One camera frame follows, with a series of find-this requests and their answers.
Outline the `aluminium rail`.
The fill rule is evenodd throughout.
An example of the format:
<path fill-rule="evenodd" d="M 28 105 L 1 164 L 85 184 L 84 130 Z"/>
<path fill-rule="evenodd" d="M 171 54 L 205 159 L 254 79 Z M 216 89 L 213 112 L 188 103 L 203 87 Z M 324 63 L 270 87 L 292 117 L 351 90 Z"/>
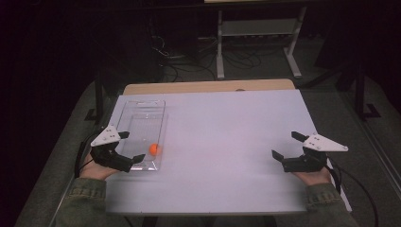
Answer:
<path fill-rule="evenodd" d="M 401 193 L 401 175 L 397 172 L 395 166 L 392 163 L 392 160 L 386 154 L 384 147 L 375 136 L 372 128 L 368 125 L 367 118 L 363 118 L 357 113 L 352 99 L 347 94 L 341 94 L 340 97 L 355 121 L 357 122 L 364 136 L 369 141 L 369 144 L 373 148 L 374 154 L 378 159 L 381 167 L 383 168 L 384 173 L 389 179 L 392 187 L 396 191 Z"/>

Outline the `clear plastic container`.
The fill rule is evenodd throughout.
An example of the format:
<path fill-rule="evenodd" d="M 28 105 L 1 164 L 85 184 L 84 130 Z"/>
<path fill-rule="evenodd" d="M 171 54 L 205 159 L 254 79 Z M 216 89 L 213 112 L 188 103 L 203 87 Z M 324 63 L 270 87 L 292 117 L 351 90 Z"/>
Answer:
<path fill-rule="evenodd" d="M 166 103 L 163 100 L 130 100 L 115 106 L 110 125 L 118 131 L 129 131 L 130 136 L 122 139 L 116 152 L 133 158 L 145 154 L 144 160 L 131 167 L 131 171 L 157 171 L 162 162 L 166 131 Z M 158 144 L 156 156 L 148 152 L 151 144 Z"/>

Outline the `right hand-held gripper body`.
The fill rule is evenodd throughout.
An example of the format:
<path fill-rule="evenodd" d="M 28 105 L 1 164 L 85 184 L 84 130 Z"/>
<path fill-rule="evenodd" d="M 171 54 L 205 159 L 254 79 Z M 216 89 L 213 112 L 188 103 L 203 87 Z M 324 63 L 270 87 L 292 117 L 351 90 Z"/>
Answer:
<path fill-rule="evenodd" d="M 284 158 L 281 163 L 285 172 L 315 172 L 327 165 L 327 152 L 346 152 L 349 148 L 320 134 L 307 135 L 302 143 L 303 154 Z"/>

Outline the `white metal desk frame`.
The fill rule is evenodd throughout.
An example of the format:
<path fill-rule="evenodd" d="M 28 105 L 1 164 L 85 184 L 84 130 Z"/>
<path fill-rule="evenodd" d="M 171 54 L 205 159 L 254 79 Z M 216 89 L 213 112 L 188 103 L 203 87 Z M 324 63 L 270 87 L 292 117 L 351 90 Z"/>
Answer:
<path fill-rule="evenodd" d="M 234 36 L 264 36 L 264 35 L 290 35 L 291 42 L 283 48 L 292 75 L 296 79 L 302 77 L 302 73 L 293 57 L 293 51 L 305 18 L 306 7 L 299 10 L 296 18 L 262 19 L 225 21 L 223 12 L 218 12 L 218 49 L 216 55 L 217 78 L 224 79 L 224 65 L 222 56 L 222 38 Z"/>

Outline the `person's right hand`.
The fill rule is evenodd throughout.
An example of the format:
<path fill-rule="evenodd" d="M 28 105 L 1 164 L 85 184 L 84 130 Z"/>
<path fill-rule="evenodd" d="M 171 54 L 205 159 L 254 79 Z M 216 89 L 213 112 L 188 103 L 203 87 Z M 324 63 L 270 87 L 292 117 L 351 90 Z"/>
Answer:
<path fill-rule="evenodd" d="M 298 177 L 307 186 L 331 183 L 330 173 L 325 167 L 315 172 L 293 172 L 293 175 Z"/>

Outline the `black metal stand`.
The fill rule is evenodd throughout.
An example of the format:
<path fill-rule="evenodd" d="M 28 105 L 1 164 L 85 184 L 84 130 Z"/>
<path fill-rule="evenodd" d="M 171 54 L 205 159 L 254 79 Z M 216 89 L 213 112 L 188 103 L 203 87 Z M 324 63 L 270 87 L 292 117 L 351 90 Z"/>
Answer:
<path fill-rule="evenodd" d="M 356 90 L 355 90 L 355 111 L 357 116 L 365 121 L 367 118 L 378 118 L 380 113 L 371 103 L 365 103 L 365 74 L 363 73 L 362 64 L 357 64 Z"/>
<path fill-rule="evenodd" d="M 103 116 L 103 86 L 100 73 L 95 76 L 95 107 L 90 109 L 84 120 L 94 121 L 97 125 Z"/>

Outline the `white board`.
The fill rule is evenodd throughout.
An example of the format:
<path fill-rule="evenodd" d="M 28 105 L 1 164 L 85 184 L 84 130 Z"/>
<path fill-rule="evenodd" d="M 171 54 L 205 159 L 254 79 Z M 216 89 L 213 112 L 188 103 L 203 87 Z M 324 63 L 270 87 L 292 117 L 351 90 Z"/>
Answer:
<path fill-rule="evenodd" d="M 107 181 L 106 209 L 138 216 L 294 214 L 305 187 L 271 154 L 302 154 L 314 123 L 297 90 L 161 94 L 161 167 Z"/>

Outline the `person's left hand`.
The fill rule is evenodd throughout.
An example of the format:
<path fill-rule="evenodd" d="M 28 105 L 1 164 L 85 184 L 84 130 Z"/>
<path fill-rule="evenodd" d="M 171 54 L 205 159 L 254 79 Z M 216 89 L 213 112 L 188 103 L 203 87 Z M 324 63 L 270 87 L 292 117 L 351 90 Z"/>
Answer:
<path fill-rule="evenodd" d="M 93 161 L 91 154 L 88 154 L 84 159 L 84 167 L 81 169 L 79 176 L 85 179 L 104 181 L 115 173 L 117 173 L 116 169 L 97 164 Z"/>

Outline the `wooden table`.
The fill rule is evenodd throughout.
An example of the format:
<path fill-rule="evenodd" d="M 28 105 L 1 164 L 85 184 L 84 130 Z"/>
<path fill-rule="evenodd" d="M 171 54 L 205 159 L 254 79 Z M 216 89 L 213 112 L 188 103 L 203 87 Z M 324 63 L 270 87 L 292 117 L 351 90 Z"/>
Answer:
<path fill-rule="evenodd" d="M 123 95 L 294 90 L 290 79 L 219 80 L 129 84 Z"/>

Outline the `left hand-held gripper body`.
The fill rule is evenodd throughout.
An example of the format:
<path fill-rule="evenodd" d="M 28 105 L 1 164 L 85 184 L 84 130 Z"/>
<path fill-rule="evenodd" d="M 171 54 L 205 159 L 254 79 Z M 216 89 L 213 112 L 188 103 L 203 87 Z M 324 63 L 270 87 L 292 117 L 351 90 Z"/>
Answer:
<path fill-rule="evenodd" d="M 132 167 L 131 158 L 125 157 L 115 151 L 122 140 L 115 126 L 107 126 L 92 142 L 91 156 L 101 165 L 119 171 L 129 172 Z"/>

